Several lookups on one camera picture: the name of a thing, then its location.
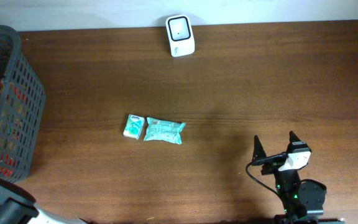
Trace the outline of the small teal tissue pack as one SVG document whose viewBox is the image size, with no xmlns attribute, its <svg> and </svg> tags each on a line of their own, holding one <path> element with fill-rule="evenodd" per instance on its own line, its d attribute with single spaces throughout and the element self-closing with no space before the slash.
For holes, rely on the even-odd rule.
<svg viewBox="0 0 358 224">
<path fill-rule="evenodd" d="M 145 118 L 130 114 L 123 135 L 127 138 L 139 139 L 145 124 Z"/>
</svg>

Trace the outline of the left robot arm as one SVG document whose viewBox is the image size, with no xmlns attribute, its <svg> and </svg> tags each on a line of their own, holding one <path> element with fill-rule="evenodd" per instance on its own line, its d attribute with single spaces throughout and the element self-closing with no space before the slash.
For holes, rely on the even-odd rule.
<svg viewBox="0 0 358 224">
<path fill-rule="evenodd" d="M 63 218 L 38 205 L 36 199 L 21 187 L 0 179 L 0 224 L 86 223 L 76 218 Z"/>
</svg>

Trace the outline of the teal wet wipes pouch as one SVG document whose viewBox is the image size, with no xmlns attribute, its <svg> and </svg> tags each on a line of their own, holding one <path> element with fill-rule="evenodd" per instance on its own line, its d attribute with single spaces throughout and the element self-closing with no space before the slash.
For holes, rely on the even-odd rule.
<svg viewBox="0 0 358 224">
<path fill-rule="evenodd" d="M 144 141 L 166 141 L 172 144 L 182 144 L 180 133 L 186 123 L 147 117 L 147 124 Z"/>
</svg>

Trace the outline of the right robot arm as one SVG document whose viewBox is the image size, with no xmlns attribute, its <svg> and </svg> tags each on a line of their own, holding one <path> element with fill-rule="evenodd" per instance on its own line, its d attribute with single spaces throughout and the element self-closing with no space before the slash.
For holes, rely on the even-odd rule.
<svg viewBox="0 0 358 224">
<path fill-rule="evenodd" d="M 343 219 L 320 219 L 327 187 L 312 179 L 300 179 L 298 171 L 308 165 L 312 150 L 293 131 L 289 132 L 286 151 L 267 156 L 257 135 L 254 136 L 252 160 L 246 165 L 247 175 L 256 183 L 273 192 L 282 202 L 284 214 L 275 215 L 274 223 L 344 223 Z M 250 166 L 261 166 L 262 175 L 273 175 L 272 189 L 256 179 Z"/>
</svg>

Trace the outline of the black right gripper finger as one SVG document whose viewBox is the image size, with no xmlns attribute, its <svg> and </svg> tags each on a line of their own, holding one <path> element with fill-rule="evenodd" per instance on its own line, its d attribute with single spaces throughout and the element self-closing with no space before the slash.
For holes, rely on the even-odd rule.
<svg viewBox="0 0 358 224">
<path fill-rule="evenodd" d="M 293 132 L 289 132 L 290 143 L 287 146 L 287 153 L 294 153 L 298 149 L 305 148 L 305 142 L 301 141 L 300 138 Z"/>
<path fill-rule="evenodd" d="M 254 136 L 254 151 L 252 156 L 252 164 L 263 164 L 263 161 L 267 158 L 262 143 L 258 135 Z"/>
</svg>

